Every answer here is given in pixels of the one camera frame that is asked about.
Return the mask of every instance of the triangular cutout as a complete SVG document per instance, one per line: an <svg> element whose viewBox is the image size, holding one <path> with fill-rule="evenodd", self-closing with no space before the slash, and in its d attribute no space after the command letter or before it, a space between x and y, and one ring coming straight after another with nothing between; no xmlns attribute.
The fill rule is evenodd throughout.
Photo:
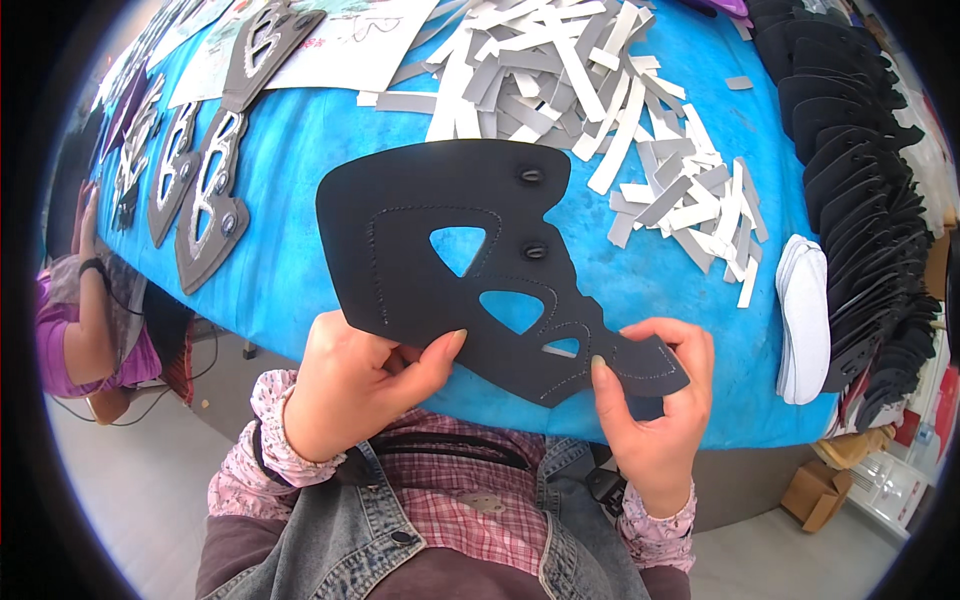
<svg viewBox="0 0 960 600"><path fill-rule="evenodd" d="M556 354L557 356L576 358L580 352L580 341L577 338L563 338L562 340L545 344L541 350L550 354Z"/></svg>
<svg viewBox="0 0 960 600"><path fill-rule="evenodd" d="M480 295L480 303L514 333L523 333L543 314L540 299L519 292L490 290Z"/></svg>
<svg viewBox="0 0 960 600"><path fill-rule="evenodd" d="M462 277L486 237L483 228L435 229L430 232L430 245L450 271Z"/></svg>

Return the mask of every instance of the cardboard box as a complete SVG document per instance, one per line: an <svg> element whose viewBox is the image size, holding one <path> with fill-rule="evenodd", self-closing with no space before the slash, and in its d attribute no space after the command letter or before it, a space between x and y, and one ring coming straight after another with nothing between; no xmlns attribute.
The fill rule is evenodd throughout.
<svg viewBox="0 0 960 600"><path fill-rule="evenodd" d="M849 471L810 461L797 469L780 505L803 522L804 531L816 533L840 510L852 485Z"/></svg>

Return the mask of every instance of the black wristband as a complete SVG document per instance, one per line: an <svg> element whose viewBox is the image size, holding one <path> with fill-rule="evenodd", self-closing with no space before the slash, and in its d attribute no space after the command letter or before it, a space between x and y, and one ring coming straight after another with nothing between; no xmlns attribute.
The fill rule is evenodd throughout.
<svg viewBox="0 0 960 600"><path fill-rule="evenodd" d="M107 293L110 292L110 278L107 276L107 267L104 266L104 261L100 260L98 257L88 258L80 265L79 277L84 276L84 271L87 269L96 269L100 276L104 279L104 287L107 288Z"/></svg>

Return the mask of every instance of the blue table surface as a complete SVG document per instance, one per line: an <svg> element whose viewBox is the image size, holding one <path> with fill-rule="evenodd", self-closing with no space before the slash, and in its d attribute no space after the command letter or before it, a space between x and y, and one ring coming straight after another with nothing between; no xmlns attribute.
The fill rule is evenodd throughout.
<svg viewBox="0 0 960 600"><path fill-rule="evenodd" d="M793 233L817 239L804 207L803 167L780 127L777 90L754 44L741 40L727 18L706 18L674 2L659 3L655 15L657 23L648 41L634 44L631 54L657 56L660 76L686 89L687 101L701 115L725 162L732 165L735 156L743 156L756 182L770 239L761 245L764 256L750 307L736 308L740 284L723 281L723 261L714 261L704 276L680 245L662 239L659 231L635 231L626 250L607 241L613 221L608 197L587 188L601 156L584 163L567 153L572 162L570 182L546 220L564 236L577 269L577 285L603 306L607 327L618 329L648 317L665 316L698 324L713 335L713 409L703 448L815 441L827 427L837 395L823 394L805 406L795 406L786 404L775 391L782 340L774 288L780 249ZM422 142L430 115L360 108L356 92L346 89L297 88L267 94L250 111L232 191L246 203L250 226L221 268L187 297L180 289L174 228L155 249L146 202L174 113L165 107L208 31L209 27L187 40L149 73L151 81L157 73L166 76L157 103L163 124L159 135L147 142L150 163L140 181L133 227L125 231L108 228L111 206L102 202L100 234L134 268L198 313L264 348L300 360L314 317L339 306L317 230L317 185L326 173L345 162ZM452 26L447 27L409 52L403 63L423 60L452 31ZM750 77L754 87L729 90L725 79L740 75ZM437 87L436 80L423 74L396 89L436 91ZM194 149L218 106L219 100L201 106ZM651 131L645 111L643 123ZM113 151L98 168L105 175L104 199L112 197L118 162L119 151ZM613 189L630 181L646 181L634 150L628 153ZM445 244L445 253L472 253L472 247L450 236ZM512 305L499 308L514 309ZM422 406L487 425L604 440L592 392L581 392L552 410L546 409L459 365L446 386Z"/></svg>

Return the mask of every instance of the hand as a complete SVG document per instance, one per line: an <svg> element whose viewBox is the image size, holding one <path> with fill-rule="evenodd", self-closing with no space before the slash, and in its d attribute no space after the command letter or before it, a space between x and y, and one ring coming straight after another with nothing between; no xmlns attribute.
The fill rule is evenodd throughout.
<svg viewBox="0 0 960 600"><path fill-rule="evenodd" d="M100 186L93 181L82 185L78 202L87 193L90 195L90 200L86 203L84 219L80 225L80 254L84 259L95 256L93 248L97 241L97 206L100 204Z"/></svg>
<svg viewBox="0 0 960 600"><path fill-rule="evenodd" d="M287 442L321 463L375 436L444 386L466 338L451 331L420 351L354 329L343 311L323 313L283 411Z"/></svg>
<svg viewBox="0 0 960 600"><path fill-rule="evenodd" d="M639 493L647 513L668 518L686 505L693 457L710 416L713 338L696 325L676 319L647 319L624 327L631 340L659 335L674 347L690 383L663 397L663 417L634 421L616 374L602 356L591 362L600 426L617 466Z"/></svg>

